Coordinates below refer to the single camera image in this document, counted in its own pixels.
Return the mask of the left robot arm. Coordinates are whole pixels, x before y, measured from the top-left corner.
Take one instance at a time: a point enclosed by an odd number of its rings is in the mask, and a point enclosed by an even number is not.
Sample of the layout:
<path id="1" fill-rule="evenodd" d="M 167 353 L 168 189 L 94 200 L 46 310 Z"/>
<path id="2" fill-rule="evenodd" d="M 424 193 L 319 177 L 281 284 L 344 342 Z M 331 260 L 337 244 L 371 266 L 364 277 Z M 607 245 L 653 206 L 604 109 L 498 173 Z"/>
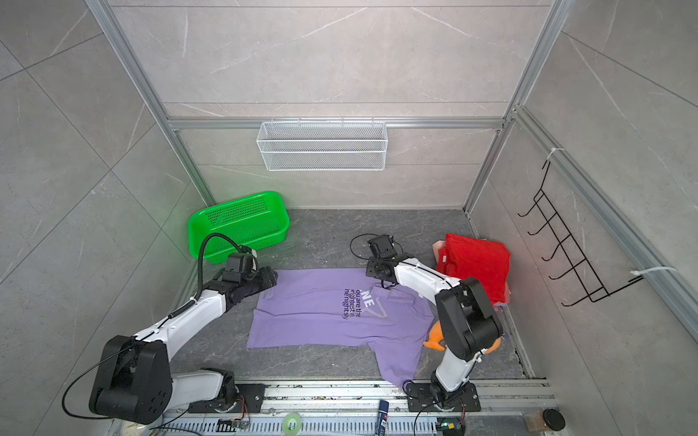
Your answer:
<path id="1" fill-rule="evenodd" d="M 213 368 L 172 374 L 170 362 L 204 327 L 243 299 L 276 286 L 278 272 L 219 271 L 200 294 L 163 320 L 132 336 L 117 335 L 103 348 L 88 401 L 107 418 L 152 424 L 164 412 L 202 403 L 226 412 L 238 403 L 234 373 Z"/>

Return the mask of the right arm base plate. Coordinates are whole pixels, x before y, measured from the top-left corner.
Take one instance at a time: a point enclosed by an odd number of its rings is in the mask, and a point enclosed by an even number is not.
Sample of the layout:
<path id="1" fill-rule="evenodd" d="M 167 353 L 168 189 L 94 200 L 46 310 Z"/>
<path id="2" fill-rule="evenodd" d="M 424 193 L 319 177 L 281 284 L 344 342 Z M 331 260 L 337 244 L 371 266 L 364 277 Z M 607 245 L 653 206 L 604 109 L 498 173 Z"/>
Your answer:
<path id="1" fill-rule="evenodd" d="M 406 381 L 403 391 L 410 412 L 481 412 L 478 391 L 473 383 L 465 383 L 456 391 L 438 393 L 432 383 Z"/>

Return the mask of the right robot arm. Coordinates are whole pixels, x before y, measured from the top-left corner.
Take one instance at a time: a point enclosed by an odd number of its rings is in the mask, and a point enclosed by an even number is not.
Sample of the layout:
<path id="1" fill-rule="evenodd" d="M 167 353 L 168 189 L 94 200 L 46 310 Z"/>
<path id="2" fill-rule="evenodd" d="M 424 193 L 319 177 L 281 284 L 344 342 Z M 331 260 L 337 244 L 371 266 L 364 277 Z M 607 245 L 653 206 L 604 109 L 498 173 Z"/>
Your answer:
<path id="1" fill-rule="evenodd" d="M 428 404 L 446 410 L 467 400 L 471 372 L 496 350 L 504 333 L 483 285 L 440 274 L 404 254 L 369 258 L 366 275 L 406 286 L 436 307 L 446 349 L 431 377 Z"/>

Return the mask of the purple t-shirt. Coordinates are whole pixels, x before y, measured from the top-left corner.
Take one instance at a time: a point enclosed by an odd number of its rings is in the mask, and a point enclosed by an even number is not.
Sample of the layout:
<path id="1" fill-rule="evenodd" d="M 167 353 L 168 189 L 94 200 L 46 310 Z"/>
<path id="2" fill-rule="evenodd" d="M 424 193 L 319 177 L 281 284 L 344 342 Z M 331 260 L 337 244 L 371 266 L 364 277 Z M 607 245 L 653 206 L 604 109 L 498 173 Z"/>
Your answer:
<path id="1" fill-rule="evenodd" d="M 433 322 L 427 299 L 361 269 L 281 270 L 259 297 L 247 346 L 367 346 L 383 379 L 402 386 L 416 376 Z"/>

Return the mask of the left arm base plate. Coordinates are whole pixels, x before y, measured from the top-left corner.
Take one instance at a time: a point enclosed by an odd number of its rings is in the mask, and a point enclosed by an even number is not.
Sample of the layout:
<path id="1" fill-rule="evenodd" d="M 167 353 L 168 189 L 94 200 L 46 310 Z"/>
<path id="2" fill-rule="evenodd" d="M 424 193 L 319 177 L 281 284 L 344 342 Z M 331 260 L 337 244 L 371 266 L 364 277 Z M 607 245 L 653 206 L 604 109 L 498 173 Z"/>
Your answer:
<path id="1" fill-rule="evenodd" d="M 190 413 L 232 413 L 241 415 L 246 412 L 261 412 L 265 397 L 265 385 L 263 383 L 229 384 L 225 385 L 221 392 L 208 401 L 196 401 L 191 403 Z"/>

